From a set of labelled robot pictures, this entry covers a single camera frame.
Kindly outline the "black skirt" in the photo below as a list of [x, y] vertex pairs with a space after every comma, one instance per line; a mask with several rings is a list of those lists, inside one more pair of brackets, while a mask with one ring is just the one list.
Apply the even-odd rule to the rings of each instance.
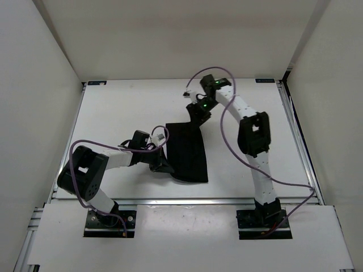
[[171, 176], [181, 182], [207, 183], [208, 167], [204, 140], [199, 127], [190, 122], [167, 123], [167, 160]]

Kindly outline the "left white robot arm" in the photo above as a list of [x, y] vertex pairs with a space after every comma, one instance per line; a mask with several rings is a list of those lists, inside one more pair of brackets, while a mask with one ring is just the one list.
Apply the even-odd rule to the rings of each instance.
[[95, 216], [106, 227], [125, 225], [119, 205], [100, 188], [104, 173], [110, 169], [131, 167], [138, 163], [149, 166], [151, 172], [173, 173], [164, 154], [163, 147], [169, 140], [165, 126], [162, 134], [151, 134], [137, 130], [132, 139], [116, 147], [90, 140], [77, 140], [69, 150], [69, 160], [57, 178], [57, 186], [77, 197], [82, 207], [95, 212]]

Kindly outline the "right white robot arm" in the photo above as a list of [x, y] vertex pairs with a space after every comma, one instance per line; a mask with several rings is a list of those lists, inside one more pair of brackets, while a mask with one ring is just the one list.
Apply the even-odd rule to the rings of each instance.
[[187, 105], [191, 123], [200, 127], [211, 117], [211, 110], [218, 104], [224, 106], [239, 125], [237, 143], [247, 158], [255, 188], [255, 215], [249, 220], [266, 227], [275, 224], [281, 217], [281, 203], [273, 187], [268, 165], [271, 144], [269, 116], [251, 108], [235, 90], [228, 90], [232, 83], [226, 79], [214, 79], [209, 74], [200, 80], [204, 93], [186, 90], [183, 93], [191, 103]]

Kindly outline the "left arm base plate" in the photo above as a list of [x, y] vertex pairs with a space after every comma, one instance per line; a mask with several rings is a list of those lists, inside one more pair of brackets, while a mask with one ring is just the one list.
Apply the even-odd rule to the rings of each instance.
[[134, 238], [136, 227], [136, 210], [119, 210], [119, 216], [126, 226], [126, 234], [123, 224], [114, 216], [101, 216], [95, 211], [87, 212], [84, 237], [97, 238]]

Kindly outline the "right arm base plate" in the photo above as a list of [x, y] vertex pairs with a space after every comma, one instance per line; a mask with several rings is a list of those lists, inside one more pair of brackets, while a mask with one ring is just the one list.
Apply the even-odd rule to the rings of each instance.
[[240, 240], [289, 240], [292, 232], [289, 221], [277, 226], [286, 217], [286, 210], [281, 210], [272, 219], [258, 219], [255, 210], [237, 210], [237, 225]]

